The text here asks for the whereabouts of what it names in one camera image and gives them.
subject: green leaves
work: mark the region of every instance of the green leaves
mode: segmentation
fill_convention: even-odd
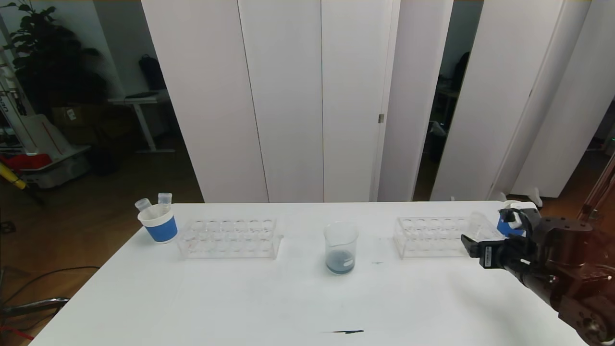
[[[51,6],[48,9],[44,9],[41,11],[41,15],[50,15],[55,12],[55,7]]]
[[[4,48],[17,53],[15,75],[35,109],[50,113],[52,96],[60,100],[55,103],[105,100],[106,81],[90,69],[99,51],[83,48],[71,30],[56,25],[54,6],[36,11],[28,0],[15,1],[0,6],[22,11],[20,28]]]

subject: yellow pole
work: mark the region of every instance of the yellow pole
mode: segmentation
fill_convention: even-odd
[[[6,180],[8,180],[9,183],[19,188],[19,190],[23,190],[26,188],[26,182],[24,182],[22,179],[19,179],[19,177],[17,177],[15,173],[13,173],[12,170],[10,170],[7,166],[3,165],[2,163],[0,163],[0,175]]]

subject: blue label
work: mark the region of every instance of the blue label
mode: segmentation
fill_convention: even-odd
[[[511,228],[508,222],[504,222],[501,218],[498,221],[498,231],[502,233],[504,236],[508,235],[522,235],[523,230],[518,228]]]
[[[163,241],[167,241],[172,239],[177,234],[177,225],[175,225],[175,216],[173,216],[169,221],[163,223],[160,226],[147,227],[145,226],[149,235],[154,238],[155,241],[161,243]]]

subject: blue liquid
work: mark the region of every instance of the blue liquid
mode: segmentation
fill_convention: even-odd
[[[347,274],[354,268],[354,256],[350,251],[333,250],[325,259],[327,268],[334,274]]]

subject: blue and white cup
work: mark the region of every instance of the blue and white cup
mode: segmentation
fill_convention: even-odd
[[[177,225],[173,211],[162,213],[162,205],[155,204],[142,210],[137,219],[147,229],[149,235],[159,244],[165,244],[173,240],[177,235]]]

